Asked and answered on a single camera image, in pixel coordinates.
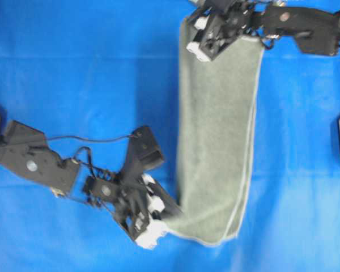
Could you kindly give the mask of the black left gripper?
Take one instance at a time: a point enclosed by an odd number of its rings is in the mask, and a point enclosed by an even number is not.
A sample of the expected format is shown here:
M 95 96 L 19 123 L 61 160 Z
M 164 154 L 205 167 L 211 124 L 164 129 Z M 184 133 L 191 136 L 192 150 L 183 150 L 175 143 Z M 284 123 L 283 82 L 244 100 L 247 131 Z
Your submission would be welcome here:
M 182 214 L 176 201 L 152 176 L 142 170 L 122 171 L 110 180 L 89 175 L 83 185 L 87 203 L 105 209 L 130 239 L 153 250 L 168 233 L 162 220 Z M 156 219 L 150 220 L 150 213 Z

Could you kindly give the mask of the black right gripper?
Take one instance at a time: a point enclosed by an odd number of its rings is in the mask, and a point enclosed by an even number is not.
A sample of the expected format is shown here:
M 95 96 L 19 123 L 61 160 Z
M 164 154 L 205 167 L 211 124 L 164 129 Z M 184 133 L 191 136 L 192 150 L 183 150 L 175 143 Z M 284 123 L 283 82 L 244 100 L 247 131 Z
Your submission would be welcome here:
M 268 49 L 258 29 L 262 27 L 262 12 L 257 5 L 268 1 L 198 1 L 197 9 L 188 17 L 196 30 L 186 49 L 201 62 L 211 62 L 242 37 L 257 39 Z

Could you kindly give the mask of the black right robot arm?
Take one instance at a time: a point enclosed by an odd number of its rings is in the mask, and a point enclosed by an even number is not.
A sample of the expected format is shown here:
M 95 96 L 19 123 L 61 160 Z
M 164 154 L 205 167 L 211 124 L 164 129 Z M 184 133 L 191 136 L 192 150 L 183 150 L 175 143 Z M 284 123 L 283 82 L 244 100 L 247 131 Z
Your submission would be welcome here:
M 334 56 L 340 49 L 340 10 L 286 6 L 283 1 L 203 1 L 188 17 L 195 36 L 186 48 L 202 62 L 216 59 L 241 37 L 264 49 L 292 37 L 303 54 Z

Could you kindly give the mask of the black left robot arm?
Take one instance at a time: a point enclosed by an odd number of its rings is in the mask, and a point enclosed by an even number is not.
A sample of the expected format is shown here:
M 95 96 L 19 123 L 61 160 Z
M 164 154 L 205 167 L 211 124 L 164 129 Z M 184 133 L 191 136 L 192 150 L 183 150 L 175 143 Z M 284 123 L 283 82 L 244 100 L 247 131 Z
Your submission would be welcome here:
M 167 233 L 165 220 L 181 214 L 176 201 L 148 172 L 164 163 L 163 153 L 150 127 L 141 126 L 128 135 L 124 164 L 112 172 L 93 165 L 91 149 L 81 161 L 78 154 L 64 159 L 48 146 L 39 130 L 11 122 L 0 133 L 0 165 L 26 180 L 48 187 L 56 197 L 71 198 L 81 166 L 89 170 L 82 187 L 82 203 L 106 209 L 131 241 L 145 249 L 157 245 Z

